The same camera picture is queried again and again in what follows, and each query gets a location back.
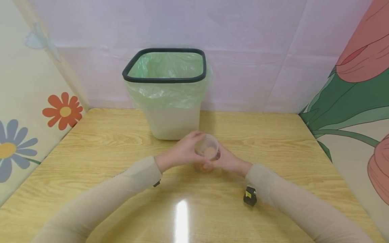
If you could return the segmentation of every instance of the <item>blue flower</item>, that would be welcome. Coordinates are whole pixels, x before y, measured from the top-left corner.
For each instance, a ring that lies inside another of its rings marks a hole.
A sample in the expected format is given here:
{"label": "blue flower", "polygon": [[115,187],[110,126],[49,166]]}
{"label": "blue flower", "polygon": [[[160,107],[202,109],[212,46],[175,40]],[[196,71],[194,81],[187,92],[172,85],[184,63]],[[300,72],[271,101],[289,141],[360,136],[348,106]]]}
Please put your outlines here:
{"label": "blue flower", "polygon": [[7,133],[0,121],[0,182],[6,182],[11,176],[12,160],[22,169],[27,169],[30,166],[30,160],[35,161],[20,155],[35,156],[37,154],[36,150],[27,149],[27,147],[37,144],[38,139],[32,138],[22,143],[26,138],[28,129],[21,128],[19,131],[17,130],[17,120],[9,121]]}

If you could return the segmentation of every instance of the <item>wooden table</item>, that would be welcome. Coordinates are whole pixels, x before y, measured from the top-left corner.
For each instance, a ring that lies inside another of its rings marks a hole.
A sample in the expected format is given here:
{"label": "wooden table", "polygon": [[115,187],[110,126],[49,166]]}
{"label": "wooden table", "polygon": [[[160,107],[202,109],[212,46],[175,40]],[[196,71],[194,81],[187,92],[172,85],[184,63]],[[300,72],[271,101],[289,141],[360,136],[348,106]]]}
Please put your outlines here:
{"label": "wooden table", "polygon": [[[299,116],[202,112],[200,129],[327,201],[383,242]],[[154,138],[138,110],[90,110],[0,209],[0,242],[29,242],[66,202],[174,143]],[[158,187],[100,224],[88,242],[311,242],[270,206],[244,204],[244,188],[242,179],[219,170],[173,168]]]}

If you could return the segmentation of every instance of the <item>pink tulip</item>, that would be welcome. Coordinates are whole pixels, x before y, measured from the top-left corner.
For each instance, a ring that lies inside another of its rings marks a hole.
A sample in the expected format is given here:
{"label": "pink tulip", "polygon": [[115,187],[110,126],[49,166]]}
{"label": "pink tulip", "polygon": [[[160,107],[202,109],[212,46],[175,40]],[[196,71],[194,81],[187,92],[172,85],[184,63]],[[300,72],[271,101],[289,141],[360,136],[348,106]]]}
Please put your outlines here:
{"label": "pink tulip", "polygon": [[358,83],[389,68],[389,4],[374,0],[336,63],[346,82]]}
{"label": "pink tulip", "polygon": [[367,165],[367,172],[374,189],[389,205],[389,135],[374,149]]}

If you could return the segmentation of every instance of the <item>floral wallpaper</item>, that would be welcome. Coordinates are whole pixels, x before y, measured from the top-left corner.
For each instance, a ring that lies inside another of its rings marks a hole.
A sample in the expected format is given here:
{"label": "floral wallpaper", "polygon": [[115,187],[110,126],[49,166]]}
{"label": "floral wallpaper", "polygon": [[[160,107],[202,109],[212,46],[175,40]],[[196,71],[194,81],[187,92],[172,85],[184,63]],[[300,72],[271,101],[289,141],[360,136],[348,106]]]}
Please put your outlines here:
{"label": "floral wallpaper", "polygon": [[382,219],[389,219],[388,23],[388,1],[374,0],[327,83],[300,113],[387,240],[389,224]]}
{"label": "floral wallpaper", "polygon": [[63,92],[61,99],[56,95],[51,95],[48,98],[48,102],[53,108],[45,108],[42,114],[46,117],[52,117],[47,123],[49,127],[53,127],[58,121],[58,129],[65,130],[67,126],[74,127],[77,121],[81,120],[83,111],[80,102],[77,102],[78,98],[72,96],[69,100],[69,94]]}
{"label": "floral wallpaper", "polygon": [[16,6],[25,5],[0,1],[0,206],[88,109],[59,68],[65,60]]}

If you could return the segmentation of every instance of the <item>wrist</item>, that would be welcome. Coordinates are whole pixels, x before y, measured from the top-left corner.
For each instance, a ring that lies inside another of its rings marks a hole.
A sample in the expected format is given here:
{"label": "wrist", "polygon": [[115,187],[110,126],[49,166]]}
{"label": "wrist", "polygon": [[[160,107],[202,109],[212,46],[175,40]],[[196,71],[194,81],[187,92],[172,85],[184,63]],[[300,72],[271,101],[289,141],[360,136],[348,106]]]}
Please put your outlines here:
{"label": "wrist", "polygon": [[252,166],[252,163],[240,159],[237,174],[239,176],[245,178],[247,173],[251,169],[251,166]]}
{"label": "wrist", "polygon": [[172,160],[168,154],[158,154],[154,156],[155,163],[161,173],[164,173],[168,169],[172,168]]}

